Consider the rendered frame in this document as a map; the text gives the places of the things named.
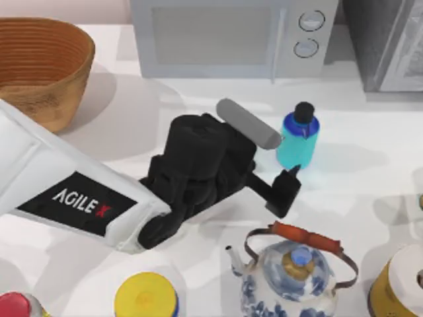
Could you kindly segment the teal bottle with black cap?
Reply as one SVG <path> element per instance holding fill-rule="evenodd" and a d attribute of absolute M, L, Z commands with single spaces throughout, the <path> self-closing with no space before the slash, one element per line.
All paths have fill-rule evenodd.
<path fill-rule="evenodd" d="M 313 157 L 320 132 L 315 107 L 309 102 L 300 102 L 282 123 L 282 141 L 276 149 L 276 158 L 281 166 L 291 169 L 297 165 L 308 167 Z"/>

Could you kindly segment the blue and white teapot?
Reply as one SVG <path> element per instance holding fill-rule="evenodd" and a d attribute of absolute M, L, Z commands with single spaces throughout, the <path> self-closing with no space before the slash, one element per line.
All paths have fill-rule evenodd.
<path fill-rule="evenodd" d="M 232 272 L 242 281 L 243 317 L 334 317 L 337 290 L 352 287 L 358 278 L 337 281 L 324 253 L 359 272 L 340 241 L 278 221 L 247 236 L 257 235 L 277 235 L 283 241 L 259 252 L 245 242 L 245 252 L 251 258 L 247 264 L 232 246 L 226 247 Z"/>

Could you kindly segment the pale microwave oven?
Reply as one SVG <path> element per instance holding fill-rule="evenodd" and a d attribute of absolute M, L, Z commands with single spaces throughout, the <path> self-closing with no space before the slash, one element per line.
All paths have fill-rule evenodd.
<path fill-rule="evenodd" d="M 130 0 L 146 78 L 320 74 L 339 0 Z"/>

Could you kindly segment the microwave oven door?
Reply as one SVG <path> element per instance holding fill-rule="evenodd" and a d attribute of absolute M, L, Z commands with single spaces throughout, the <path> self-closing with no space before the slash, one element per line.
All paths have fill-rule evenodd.
<path fill-rule="evenodd" d="M 130 0 L 145 78 L 270 79 L 281 0 Z"/>

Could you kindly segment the round microwave knob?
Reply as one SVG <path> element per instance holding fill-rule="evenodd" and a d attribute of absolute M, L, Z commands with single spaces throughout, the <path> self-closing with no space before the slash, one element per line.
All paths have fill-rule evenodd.
<path fill-rule="evenodd" d="M 314 39 L 306 39 L 298 41 L 294 47 L 293 52 L 298 58 L 307 59 L 317 54 L 319 51 L 319 43 Z"/>
<path fill-rule="evenodd" d="M 305 12 L 299 18 L 299 27 L 305 32 L 314 32 L 323 27 L 325 20 L 325 15 L 321 11 Z"/>

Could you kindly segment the yellow can with white top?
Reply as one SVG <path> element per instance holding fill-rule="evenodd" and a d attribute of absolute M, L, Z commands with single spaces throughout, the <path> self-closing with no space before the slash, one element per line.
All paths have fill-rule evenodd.
<path fill-rule="evenodd" d="M 371 317 L 423 317 L 423 244 L 398 250 L 373 282 Z"/>

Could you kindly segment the yellow lidded can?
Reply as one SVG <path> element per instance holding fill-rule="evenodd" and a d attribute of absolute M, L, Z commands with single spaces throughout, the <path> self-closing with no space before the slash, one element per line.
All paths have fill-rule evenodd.
<path fill-rule="evenodd" d="M 151 271 L 127 278 L 114 298 L 114 317 L 178 317 L 179 312 L 173 284 Z"/>

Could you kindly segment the grey cabinet with dark inside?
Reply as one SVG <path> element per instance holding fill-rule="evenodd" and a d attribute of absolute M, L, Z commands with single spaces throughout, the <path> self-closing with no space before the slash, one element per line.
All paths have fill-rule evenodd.
<path fill-rule="evenodd" d="M 366 92 L 423 92 L 423 0 L 342 0 Z"/>

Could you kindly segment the brown woven basket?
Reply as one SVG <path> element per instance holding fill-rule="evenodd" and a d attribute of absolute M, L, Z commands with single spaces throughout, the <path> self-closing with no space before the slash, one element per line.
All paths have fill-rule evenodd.
<path fill-rule="evenodd" d="M 81 104 L 95 43 L 74 24 L 38 17 L 0 17 L 0 99 L 52 133 Z"/>

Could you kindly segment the red lidded jar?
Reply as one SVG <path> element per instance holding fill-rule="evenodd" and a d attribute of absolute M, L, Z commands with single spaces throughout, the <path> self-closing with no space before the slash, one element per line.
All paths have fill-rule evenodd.
<path fill-rule="evenodd" d="M 31 294 L 8 292 L 0 295 L 0 317 L 50 317 Z"/>

